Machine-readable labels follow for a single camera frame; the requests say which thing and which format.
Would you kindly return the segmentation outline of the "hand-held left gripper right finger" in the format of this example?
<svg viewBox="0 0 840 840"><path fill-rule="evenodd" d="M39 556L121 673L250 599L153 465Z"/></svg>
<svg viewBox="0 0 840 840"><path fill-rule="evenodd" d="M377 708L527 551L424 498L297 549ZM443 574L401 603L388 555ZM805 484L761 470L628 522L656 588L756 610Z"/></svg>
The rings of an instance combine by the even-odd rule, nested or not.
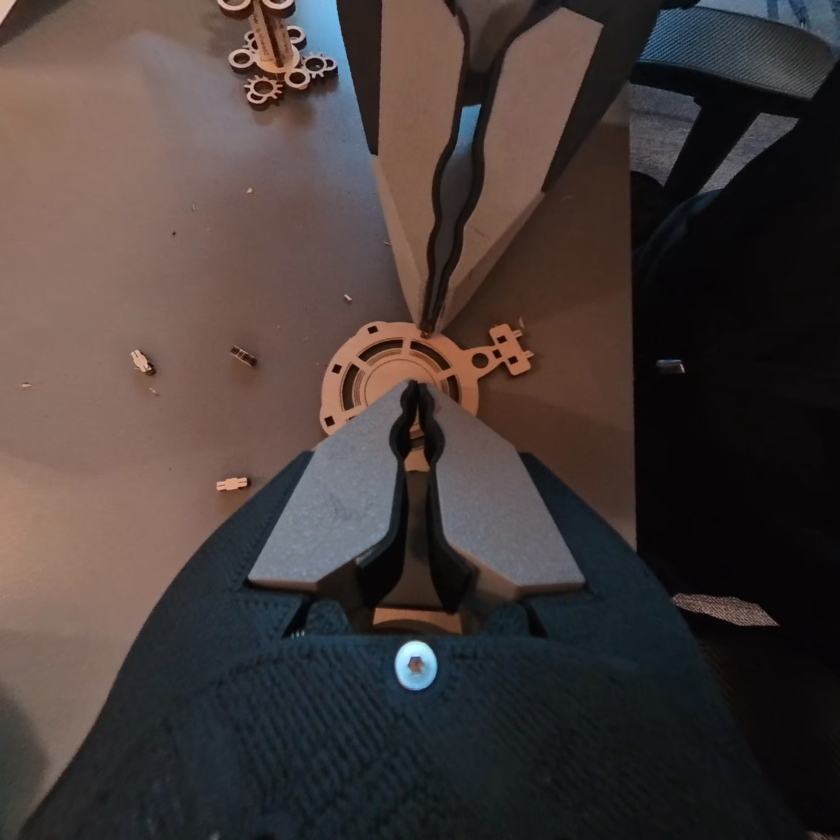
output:
<svg viewBox="0 0 840 840"><path fill-rule="evenodd" d="M441 391L417 390L429 570L447 613L575 592L585 577L518 451Z"/></svg>

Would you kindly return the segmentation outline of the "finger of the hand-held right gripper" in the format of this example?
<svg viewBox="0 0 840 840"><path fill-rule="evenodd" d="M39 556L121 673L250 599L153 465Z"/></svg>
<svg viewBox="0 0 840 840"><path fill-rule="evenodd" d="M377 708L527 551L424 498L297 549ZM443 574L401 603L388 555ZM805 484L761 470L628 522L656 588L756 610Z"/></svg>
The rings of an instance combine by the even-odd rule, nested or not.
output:
<svg viewBox="0 0 840 840"><path fill-rule="evenodd" d="M486 74L469 193L425 300L425 329L466 305L627 82L651 2L535 2Z"/></svg>
<svg viewBox="0 0 840 840"><path fill-rule="evenodd" d="M437 329L441 184L455 150L469 27L455 2L338 1L397 276L414 324Z"/></svg>

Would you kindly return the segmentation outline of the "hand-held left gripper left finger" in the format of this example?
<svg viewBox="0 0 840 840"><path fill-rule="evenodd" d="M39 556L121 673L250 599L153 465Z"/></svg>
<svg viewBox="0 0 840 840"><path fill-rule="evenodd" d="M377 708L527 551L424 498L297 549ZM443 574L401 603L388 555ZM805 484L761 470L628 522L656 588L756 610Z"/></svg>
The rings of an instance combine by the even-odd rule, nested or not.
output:
<svg viewBox="0 0 840 840"><path fill-rule="evenodd" d="M263 590L376 608L404 568L418 383L399 382L310 454L248 573Z"/></svg>

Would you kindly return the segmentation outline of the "round wooden model part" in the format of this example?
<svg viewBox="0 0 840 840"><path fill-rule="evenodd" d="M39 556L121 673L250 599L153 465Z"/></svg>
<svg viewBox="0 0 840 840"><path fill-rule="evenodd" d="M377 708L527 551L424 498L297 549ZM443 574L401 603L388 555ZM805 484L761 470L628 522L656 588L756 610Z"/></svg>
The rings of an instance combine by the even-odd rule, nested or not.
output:
<svg viewBox="0 0 840 840"><path fill-rule="evenodd" d="M370 322L348 339L327 366L320 423L334 434L394 386L406 380L436 387L471 415L478 414L480 380L504 366L510 375L531 370L533 352L523 332L503 323L487 345L461 348L441 333L424 336L411 322Z"/></svg>

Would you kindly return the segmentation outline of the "wooden gear model assembly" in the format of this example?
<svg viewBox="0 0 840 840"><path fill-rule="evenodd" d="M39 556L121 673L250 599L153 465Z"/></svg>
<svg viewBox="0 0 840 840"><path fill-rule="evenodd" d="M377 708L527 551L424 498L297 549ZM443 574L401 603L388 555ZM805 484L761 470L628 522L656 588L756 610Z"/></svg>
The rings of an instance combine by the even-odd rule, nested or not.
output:
<svg viewBox="0 0 840 840"><path fill-rule="evenodd" d="M313 84L338 76L337 61L322 52L306 52L305 30L290 23L296 1L216 1L227 18L245 20L248 30L242 45L227 61L243 78L248 105L265 110L286 91L303 93Z"/></svg>

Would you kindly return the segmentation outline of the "grey office chair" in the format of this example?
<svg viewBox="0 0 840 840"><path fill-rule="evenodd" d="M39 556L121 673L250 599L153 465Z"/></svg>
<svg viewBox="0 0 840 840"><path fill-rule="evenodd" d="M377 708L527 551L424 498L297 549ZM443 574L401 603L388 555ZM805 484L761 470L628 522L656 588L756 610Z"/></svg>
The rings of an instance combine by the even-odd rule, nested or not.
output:
<svg viewBox="0 0 840 840"><path fill-rule="evenodd" d="M700 5L663 10L630 81L699 108L665 182L668 202L698 194L761 114L799 118L836 63L801 28Z"/></svg>

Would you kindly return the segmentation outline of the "dark bag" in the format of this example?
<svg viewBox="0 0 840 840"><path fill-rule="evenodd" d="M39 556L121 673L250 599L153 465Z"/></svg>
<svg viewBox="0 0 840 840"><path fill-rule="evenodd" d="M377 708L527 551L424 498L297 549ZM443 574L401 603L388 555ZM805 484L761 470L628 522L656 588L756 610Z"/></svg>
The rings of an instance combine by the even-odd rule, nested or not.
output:
<svg viewBox="0 0 840 840"><path fill-rule="evenodd" d="M676 581L838 594L838 118L832 77L637 254L637 543Z"/></svg>

